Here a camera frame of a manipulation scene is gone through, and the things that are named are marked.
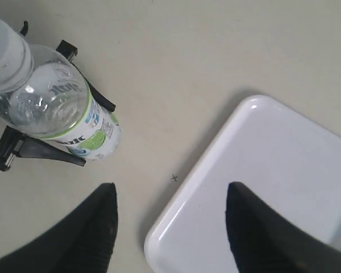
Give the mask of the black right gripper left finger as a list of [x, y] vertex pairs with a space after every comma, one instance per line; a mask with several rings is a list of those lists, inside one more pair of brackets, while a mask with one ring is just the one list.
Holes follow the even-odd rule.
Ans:
[[117, 231], [117, 190], [103, 183], [55, 226], [0, 258], [0, 272], [107, 272]]

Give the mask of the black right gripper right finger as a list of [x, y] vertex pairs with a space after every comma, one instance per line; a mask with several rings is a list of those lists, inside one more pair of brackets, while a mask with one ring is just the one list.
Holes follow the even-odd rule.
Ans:
[[341, 252], [305, 233], [240, 182], [228, 185], [225, 222], [239, 272], [341, 272]]

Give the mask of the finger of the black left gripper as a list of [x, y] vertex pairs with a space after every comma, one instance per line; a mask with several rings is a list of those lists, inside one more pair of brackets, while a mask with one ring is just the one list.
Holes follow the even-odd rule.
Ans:
[[77, 66], [71, 62], [71, 64], [80, 72], [82, 77], [85, 79], [86, 83], [89, 86], [90, 92], [93, 96], [93, 98], [101, 105], [103, 106], [107, 111], [113, 113], [115, 112], [116, 105], [112, 103], [110, 100], [108, 100], [105, 96], [103, 96], [91, 83], [90, 81], [82, 74], [82, 72], [77, 68]]
[[27, 137], [24, 140], [23, 144], [16, 152], [16, 156], [19, 158], [55, 160], [75, 164], [81, 167], [86, 164], [86, 160], [84, 158], [72, 155], [68, 152], [51, 146], [42, 140], [32, 137]]

